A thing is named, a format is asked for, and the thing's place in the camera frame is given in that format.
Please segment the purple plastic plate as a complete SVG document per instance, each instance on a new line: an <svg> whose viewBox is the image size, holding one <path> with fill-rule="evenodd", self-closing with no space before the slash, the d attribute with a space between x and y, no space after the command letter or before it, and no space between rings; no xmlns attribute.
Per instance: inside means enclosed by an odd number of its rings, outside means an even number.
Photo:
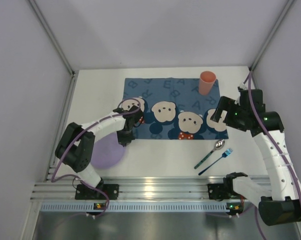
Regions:
<svg viewBox="0 0 301 240"><path fill-rule="evenodd" d="M119 144L116 132L110 133L94 143L91 164L96 169L109 169L118 164L126 148Z"/></svg>

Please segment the orange plastic cup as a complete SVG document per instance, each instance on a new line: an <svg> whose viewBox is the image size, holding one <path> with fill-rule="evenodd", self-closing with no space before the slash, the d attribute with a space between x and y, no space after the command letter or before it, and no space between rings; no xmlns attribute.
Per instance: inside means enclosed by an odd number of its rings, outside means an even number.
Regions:
<svg viewBox="0 0 301 240"><path fill-rule="evenodd" d="M198 92L201 95L208 95L217 77L211 71L204 71L199 76Z"/></svg>

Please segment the silver spoon green handle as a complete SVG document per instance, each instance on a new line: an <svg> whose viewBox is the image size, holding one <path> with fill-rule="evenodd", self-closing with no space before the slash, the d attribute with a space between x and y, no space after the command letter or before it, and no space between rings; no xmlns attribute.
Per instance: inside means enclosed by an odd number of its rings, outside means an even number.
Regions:
<svg viewBox="0 0 301 240"><path fill-rule="evenodd" d="M218 141L216 141L213 146L213 149L194 166L194 169L196 170L197 168L199 168L199 166L202 165L215 151L222 149L224 145L225 145L224 139L219 139Z"/></svg>

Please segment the blue bear print placemat cloth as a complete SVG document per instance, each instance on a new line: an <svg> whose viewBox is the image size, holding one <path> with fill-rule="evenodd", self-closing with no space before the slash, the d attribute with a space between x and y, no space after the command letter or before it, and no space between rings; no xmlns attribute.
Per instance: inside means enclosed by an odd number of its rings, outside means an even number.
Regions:
<svg viewBox="0 0 301 240"><path fill-rule="evenodd" d="M137 139L228 139L225 123L211 121L220 100L219 82L207 95L197 78L126 78L122 108L140 106L143 116L133 130Z"/></svg>

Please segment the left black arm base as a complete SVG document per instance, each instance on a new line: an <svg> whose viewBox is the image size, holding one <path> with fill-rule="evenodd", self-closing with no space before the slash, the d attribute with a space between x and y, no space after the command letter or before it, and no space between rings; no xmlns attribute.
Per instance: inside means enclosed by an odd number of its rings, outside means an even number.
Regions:
<svg viewBox="0 0 301 240"><path fill-rule="evenodd" d="M103 184L101 191L104 192L110 200L117 200L119 196L118 184ZM75 197L76 200L106 200L106 197L83 184L76 186Z"/></svg>

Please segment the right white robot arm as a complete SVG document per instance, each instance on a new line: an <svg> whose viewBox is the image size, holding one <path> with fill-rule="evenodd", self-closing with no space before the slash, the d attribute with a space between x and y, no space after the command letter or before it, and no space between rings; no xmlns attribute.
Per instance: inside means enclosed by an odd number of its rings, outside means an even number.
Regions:
<svg viewBox="0 0 301 240"><path fill-rule="evenodd" d="M222 96L211 120L219 122L223 112L226 126L243 132L250 131L261 152L271 189L255 183L243 172L233 172L223 178L225 189L231 195L241 195L254 204L267 226L301 222L301 184L295 184L280 115L266 111L263 92L239 89L239 99Z"/></svg>

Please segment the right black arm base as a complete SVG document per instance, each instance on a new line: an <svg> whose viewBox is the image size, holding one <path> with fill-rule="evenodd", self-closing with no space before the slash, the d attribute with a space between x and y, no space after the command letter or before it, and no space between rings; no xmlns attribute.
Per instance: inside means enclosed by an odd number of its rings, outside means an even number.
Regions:
<svg viewBox="0 0 301 240"><path fill-rule="evenodd" d="M223 183L209 183L207 185L208 198L215 201L223 200L244 200L245 198L237 193L231 193Z"/></svg>

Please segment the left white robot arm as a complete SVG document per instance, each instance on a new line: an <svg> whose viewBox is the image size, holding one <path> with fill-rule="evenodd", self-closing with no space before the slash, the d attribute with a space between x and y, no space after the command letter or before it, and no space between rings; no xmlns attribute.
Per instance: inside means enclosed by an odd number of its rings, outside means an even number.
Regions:
<svg viewBox="0 0 301 240"><path fill-rule="evenodd" d="M59 159L51 182L56 182L66 176L56 178L61 166L65 164L75 172L74 177L85 186L94 189L102 182L91 164L94 145L102 138L115 133L119 145L126 147L134 139L133 127L143 116L143 111L138 106L129 110L116 108L107 116L91 123L70 123L55 149L55 157Z"/></svg>

